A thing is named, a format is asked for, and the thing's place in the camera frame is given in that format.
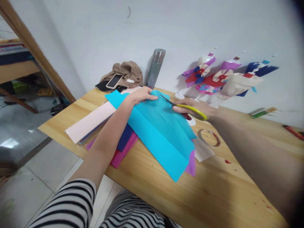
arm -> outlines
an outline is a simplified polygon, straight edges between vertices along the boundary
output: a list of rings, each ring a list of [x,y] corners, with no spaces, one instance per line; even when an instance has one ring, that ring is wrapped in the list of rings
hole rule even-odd
[[[274,207],[289,220],[302,191],[302,163],[265,138],[250,132],[233,117],[227,117],[221,109],[191,99],[175,102],[186,104],[204,112],[240,165],[260,188]],[[181,107],[180,113],[195,113]]]
[[[77,178],[86,178],[91,180],[98,189],[102,177],[114,156],[133,107],[145,99],[158,99],[157,96],[150,95],[151,92],[152,89],[143,87],[125,98],[104,125],[83,163],[69,181]]]

brown fabric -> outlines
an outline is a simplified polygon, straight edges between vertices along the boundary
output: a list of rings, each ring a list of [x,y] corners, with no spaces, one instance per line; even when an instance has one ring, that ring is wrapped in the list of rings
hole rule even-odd
[[[99,82],[104,80],[109,81],[115,74],[122,74],[123,78],[118,83],[120,86],[135,88],[143,83],[143,73],[139,66],[133,61],[123,62],[121,65],[115,63],[112,69],[113,70],[110,73],[102,76]],[[127,82],[127,79],[133,80],[134,83]]]

scissor blade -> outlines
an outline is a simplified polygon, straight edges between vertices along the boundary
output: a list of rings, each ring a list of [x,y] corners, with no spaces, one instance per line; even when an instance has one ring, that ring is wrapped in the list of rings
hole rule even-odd
[[[175,105],[174,103],[172,103],[169,99],[165,98],[163,95],[161,95],[167,102],[169,102],[171,105]]]

thermos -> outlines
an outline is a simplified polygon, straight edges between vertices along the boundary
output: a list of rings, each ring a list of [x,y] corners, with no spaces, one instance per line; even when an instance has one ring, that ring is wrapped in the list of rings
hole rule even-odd
[[[165,54],[166,51],[164,49],[157,48],[154,50],[147,81],[147,86],[151,89],[154,89]]]

smartphone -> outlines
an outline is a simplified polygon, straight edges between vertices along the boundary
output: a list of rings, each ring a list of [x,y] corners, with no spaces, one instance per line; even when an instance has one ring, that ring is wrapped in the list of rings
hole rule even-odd
[[[122,77],[122,74],[115,74],[113,78],[108,82],[106,87],[109,89],[115,89]]]

